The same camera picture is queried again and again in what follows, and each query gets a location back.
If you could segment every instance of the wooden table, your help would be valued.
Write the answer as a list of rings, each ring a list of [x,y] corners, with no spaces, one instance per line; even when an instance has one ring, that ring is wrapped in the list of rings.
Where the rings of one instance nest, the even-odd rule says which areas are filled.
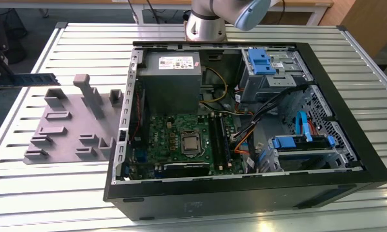
[[[141,11],[149,9],[145,0],[131,0],[139,23],[143,22]],[[191,0],[151,0],[157,10],[189,10]],[[270,11],[280,12],[279,2]],[[332,0],[286,0],[286,12],[311,12],[307,25],[319,24],[326,9],[332,6]],[[0,0],[0,8],[44,8],[44,9],[129,9],[128,0]]]

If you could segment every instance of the blue plastic clip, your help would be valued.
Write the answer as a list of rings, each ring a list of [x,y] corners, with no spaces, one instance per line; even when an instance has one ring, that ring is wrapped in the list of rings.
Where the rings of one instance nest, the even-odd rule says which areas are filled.
[[[260,154],[259,158],[258,158],[258,163],[260,163],[260,161],[266,157],[266,154],[267,154],[267,151],[264,150],[263,153]]]
[[[299,111],[296,113],[295,117],[295,133],[300,134],[300,129],[299,129],[299,121],[302,120],[303,122],[303,134],[306,135],[307,142],[312,142],[312,137],[310,134],[310,127],[308,127],[308,121],[307,121],[307,114],[304,111]]]
[[[272,139],[272,145],[274,145],[274,148],[279,148],[279,142],[276,139]]]
[[[292,137],[278,137],[279,144],[282,148],[296,147]]]
[[[330,146],[335,147],[335,139],[331,135],[327,136],[327,140],[328,140]]]
[[[254,67],[255,75],[276,74],[276,70],[270,63],[271,58],[264,49],[248,49],[248,59]]]

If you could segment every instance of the green circuit board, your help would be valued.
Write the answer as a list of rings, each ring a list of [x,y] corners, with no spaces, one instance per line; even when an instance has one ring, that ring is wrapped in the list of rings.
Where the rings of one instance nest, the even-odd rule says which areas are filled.
[[[212,146],[209,138],[207,115],[175,115],[153,116],[149,125],[149,147],[148,163],[160,162],[189,162],[200,161],[209,163],[209,175],[242,174],[242,160],[232,160],[232,166],[223,170],[213,167]],[[230,135],[235,132],[231,115],[224,117],[226,133]],[[183,153],[183,136],[184,134],[196,134],[200,138],[200,153],[197,155],[185,155]]]

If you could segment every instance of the white slatted platform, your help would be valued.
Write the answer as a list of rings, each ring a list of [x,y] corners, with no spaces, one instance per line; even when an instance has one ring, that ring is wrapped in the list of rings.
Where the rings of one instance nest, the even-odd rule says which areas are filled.
[[[230,41],[310,43],[387,166],[387,77],[351,36],[334,27],[259,26]],[[69,24],[56,29],[33,72],[55,73],[63,91],[76,73],[100,93],[124,88],[133,41],[180,41],[181,25]],[[24,88],[0,130],[0,231],[101,228],[152,231],[387,231],[387,184],[319,209],[132,222],[103,202],[107,162],[25,165],[47,87]]]

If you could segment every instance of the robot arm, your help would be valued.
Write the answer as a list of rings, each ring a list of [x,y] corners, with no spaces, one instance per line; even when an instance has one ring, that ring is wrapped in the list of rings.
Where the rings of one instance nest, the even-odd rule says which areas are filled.
[[[263,19],[268,8],[279,0],[192,0],[192,13],[187,23],[191,41],[221,41],[226,21],[240,30],[251,30]]]

